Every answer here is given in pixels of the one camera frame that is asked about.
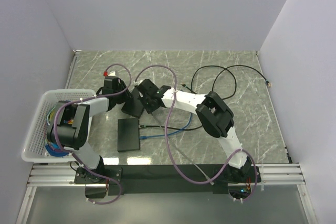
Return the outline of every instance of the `white enclosure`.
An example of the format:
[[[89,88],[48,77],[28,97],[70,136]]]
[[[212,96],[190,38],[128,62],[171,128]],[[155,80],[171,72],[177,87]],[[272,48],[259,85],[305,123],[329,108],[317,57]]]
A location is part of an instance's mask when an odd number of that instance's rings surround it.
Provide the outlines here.
[[[261,50],[293,161],[321,223],[335,223],[336,0],[287,0]]]
[[[286,0],[46,0],[70,46],[258,50]]]
[[[14,223],[21,159],[42,94],[64,88],[73,49],[260,50],[290,155],[321,223],[336,181],[336,0],[0,0],[0,208]]]

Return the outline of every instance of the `basket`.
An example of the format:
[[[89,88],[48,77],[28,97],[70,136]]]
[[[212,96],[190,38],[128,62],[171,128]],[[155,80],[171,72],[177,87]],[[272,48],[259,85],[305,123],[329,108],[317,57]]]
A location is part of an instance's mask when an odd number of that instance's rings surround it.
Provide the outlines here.
[[[22,159],[34,163],[66,163],[74,161],[75,159],[71,155],[53,157],[46,150],[46,116],[48,111],[58,101],[76,101],[80,98],[92,97],[93,95],[95,95],[95,92],[90,89],[57,89],[44,93],[30,125],[21,154]]]

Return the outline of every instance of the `gray marble surface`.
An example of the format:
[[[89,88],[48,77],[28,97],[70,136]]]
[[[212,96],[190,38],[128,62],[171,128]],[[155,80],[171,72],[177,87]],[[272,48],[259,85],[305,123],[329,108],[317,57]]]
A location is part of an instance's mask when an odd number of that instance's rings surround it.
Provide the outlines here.
[[[144,67],[163,64],[172,68],[179,83],[190,85],[195,70],[205,65],[230,66],[244,64],[260,70],[258,58],[254,51],[82,51],[72,74],[69,88],[98,90],[103,84],[103,71],[112,63],[126,65],[132,76]],[[119,77],[128,83],[128,75],[121,67],[115,68]],[[237,79],[237,92],[234,97],[225,100],[234,113],[237,136],[243,148],[249,151],[258,163],[288,163],[285,145],[271,106],[267,87],[263,78],[253,70],[237,67],[231,69]],[[194,90],[208,93],[218,68],[205,68],[195,78]],[[150,78],[158,87],[173,85],[170,72],[163,68],[151,68],[145,71],[141,79]],[[227,97],[234,91],[234,80],[225,71],[218,78],[215,89],[220,97]],[[121,112],[122,105],[113,110],[93,117],[89,143],[93,149],[104,157],[106,164],[170,164],[163,137],[141,140],[141,150],[135,152],[117,152],[118,119],[129,118]],[[168,109],[160,108],[154,114],[163,123]],[[183,127],[190,114],[174,110],[170,126]],[[156,124],[151,115],[144,112],[140,124]],[[200,125],[197,116],[193,116],[190,127]],[[160,128],[140,129],[140,135],[162,134]],[[181,132],[170,137],[185,154],[198,164],[223,163],[226,155],[218,140],[209,136],[202,128]],[[172,149],[178,164],[188,161]]]

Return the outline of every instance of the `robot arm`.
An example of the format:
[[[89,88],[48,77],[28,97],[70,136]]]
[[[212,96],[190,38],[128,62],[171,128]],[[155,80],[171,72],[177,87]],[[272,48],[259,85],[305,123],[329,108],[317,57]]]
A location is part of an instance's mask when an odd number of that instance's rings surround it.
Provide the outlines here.
[[[159,89],[149,79],[145,79],[137,89],[140,92],[139,99],[148,113],[159,107],[170,108],[173,103],[174,89],[169,86]],[[241,148],[234,127],[233,112],[217,93],[211,91],[209,94],[191,94],[176,91],[174,108],[197,114],[204,130],[218,138],[227,157]],[[247,161],[246,153],[239,152],[229,161],[229,165],[241,169]]]
[[[113,94],[125,89],[125,83],[115,75],[113,71],[105,77],[104,86],[101,88],[102,94]],[[94,115],[109,111],[116,104],[121,104],[131,98],[132,94],[126,91],[118,96],[96,98],[65,107],[60,112],[57,122],[58,137],[63,148],[76,154],[90,170],[103,174],[103,159],[93,151],[87,141],[89,121]],[[57,111],[65,103],[67,101],[58,102],[55,110]],[[54,124],[48,127],[47,138],[50,142],[56,143]]]

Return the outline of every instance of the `purple cable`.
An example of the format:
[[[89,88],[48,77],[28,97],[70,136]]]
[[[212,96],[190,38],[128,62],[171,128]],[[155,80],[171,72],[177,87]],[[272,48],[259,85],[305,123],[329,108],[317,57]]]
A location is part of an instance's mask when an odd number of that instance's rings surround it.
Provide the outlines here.
[[[135,78],[135,82],[138,80],[140,74],[142,74],[142,72],[144,72],[145,70],[149,69],[149,68],[152,68],[152,67],[161,67],[161,68],[165,68],[167,70],[169,70],[172,74],[173,74],[173,78],[174,78],[174,90],[176,90],[176,86],[177,86],[177,77],[176,77],[176,74],[175,72],[167,67],[167,66],[164,66],[164,65],[151,65],[151,66],[148,66],[148,67],[145,67],[143,70],[140,71],[140,73],[137,75],[137,77]],[[164,123],[164,138],[166,140],[166,146],[167,146],[167,151],[168,151],[168,155],[169,155],[169,158],[170,160],[172,161],[172,164],[174,166],[174,168],[176,169],[176,171],[188,182],[192,183],[192,184],[196,184],[196,185],[205,185],[205,184],[208,184],[212,181],[214,181],[216,178],[218,178],[218,176],[222,173],[222,171],[225,169],[226,165],[228,164],[228,162],[231,160],[231,158],[238,152],[245,152],[250,158],[251,158],[251,161],[253,163],[253,166],[254,166],[254,171],[255,171],[255,183],[254,183],[254,187],[253,187],[253,190],[251,191],[250,195],[247,196],[245,199],[243,199],[243,201],[247,200],[250,196],[252,196],[252,194],[254,193],[255,189],[257,188],[257,183],[258,183],[258,173],[257,173],[257,167],[256,167],[256,163],[254,162],[252,156],[244,149],[237,149],[235,150],[228,158],[227,160],[225,161],[225,163],[223,164],[223,166],[221,167],[221,169],[219,170],[219,172],[211,179],[208,179],[206,181],[202,181],[202,182],[198,182],[198,181],[194,181],[190,178],[188,178],[180,169],[179,167],[177,166],[174,158],[173,158],[173,155],[172,155],[172,152],[170,150],[170,147],[169,147],[169,141],[168,141],[168,123],[169,123],[169,118],[172,114],[172,111],[173,111],[173,108],[174,108],[174,104],[176,102],[176,93],[174,92],[174,99],[173,99],[173,102],[172,102],[172,105],[169,109],[169,113],[168,113],[168,116],[166,118],[166,121]]]
[[[63,104],[63,105],[58,109],[58,111],[56,112],[56,114],[55,114],[55,118],[54,118],[54,136],[55,136],[55,141],[56,141],[56,143],[57,143],[57,145],[58,145],[58,147],[60,148],[61,151],[72,153],[72,151],[69,151],[69,150],[64,149],[63,146],[61,145],[61,143],[60,143],[60,141],[59,141],[59,138],[58,138],[57,127],[55,126],[55,125],[57,125],[57,121],[58,121],[58,117],[59,117],[60,112],[61,112],[65,107],[67,107],[67,106],[69,106],[69,105],[72,105],[72,104],[74,104],[74,103],[87,102],[87,101],[90,101],[90,100],[95,99],[95,98],[100,98],[100,97],[106,97],[106,98],[108,98],[108,97],[113,97],[113,96],[118,95],[118,94],[122,94],[122,93],[125,92],[125,91],[130,87],[130,85],[132,84],[132,76],[131,76],[131,72],[130,72],[130,71],[128,70],[128,68],[125,67],[123,64],[119,64],[119,63],[111,64],[111,65],[109,65],[109,66],[106,68],[105,71],[108,71],[109,68],[110,68],[110,67],[113,67],[113,66],[121,66],[121,67],[123,67],[123,68],[127,71],[128,75],[129,75],[129,77],[130,77],[130,83],[127,85],[127,87],[126,87],[125,89],[123,89],[122,91],[120,91],[120,92],[118,92],[118,93],[114,93],[114,94],[97,95],[97,96],[93,96],[93,97],[85,98],[85,99],[78,100],[78,101],[68,102],[68,103],[66,103],[66,104]],[[116,183],[116,184],[118,185],[118,187],[119,187],[119,193],[118,193],[118,195],[117,195],[114,199],[112,199],[112,200],[110,200],[110,201],[107,201],[107,202],[96,202],[96,201],[94,201],[94,200],[92,200],[92,199],[89,199],[90,202],[95,203],[95,204],[97,204],[97,205],[106,205],[106,204],[115,202],[115,201],[120,197],[120,195],[121,195],[121,193],[122,193],[122,187],[121,187],[120,183],[119,183],[117,180],[115,180],[115,179],[113,179],[113,178],[110,178],[110,177],[107,177],[107,176],[104,176],[104,175],[100,175],[100,174],[98,174],[98,173],[95,173],[95,172],[91,171],[91,170],[90,170],[90,169],[89,169],[89,168],[88,168],[88,167],[87,167],[87,166],[80,160],[80,158],[79,158],[75,153],[73,153],[72,156],[75,158],[75,160],[77,160],[78,163],[83,164],[83,165],[84,165],[84,169],[87,170],[89,173],[91,173],[91,174],[93,174],[93,175],[95,175],[95,176],[97,176],[97,177],[100,177],[100,178],[104,178],[104,179],[110,180],[110,181]]]

